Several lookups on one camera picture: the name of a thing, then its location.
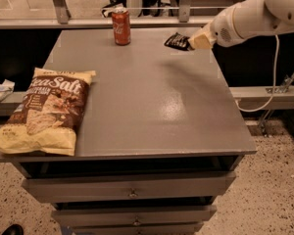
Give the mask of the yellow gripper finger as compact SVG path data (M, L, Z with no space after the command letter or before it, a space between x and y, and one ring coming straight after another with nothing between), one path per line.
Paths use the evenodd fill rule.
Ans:
M199 28L194 35L195 36L200 36L200 35L204 35L204 36L209 36L211 33L211 26L209 24L204 25L203 27Z
M193 49L212 49L217 40L211 35L200 34L191 36L188 41Z

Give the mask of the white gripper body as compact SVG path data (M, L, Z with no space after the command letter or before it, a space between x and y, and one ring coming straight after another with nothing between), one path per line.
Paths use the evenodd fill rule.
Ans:
M247 40L242 34L246 17L241 7L229 7L218 13L208 24L208 39L212 45L231 47Z

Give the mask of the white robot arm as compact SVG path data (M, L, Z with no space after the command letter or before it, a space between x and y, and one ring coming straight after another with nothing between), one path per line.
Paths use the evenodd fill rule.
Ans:
M257 36L292 32L294 0L245 0L222 10L188 42L193 49L231 47Z

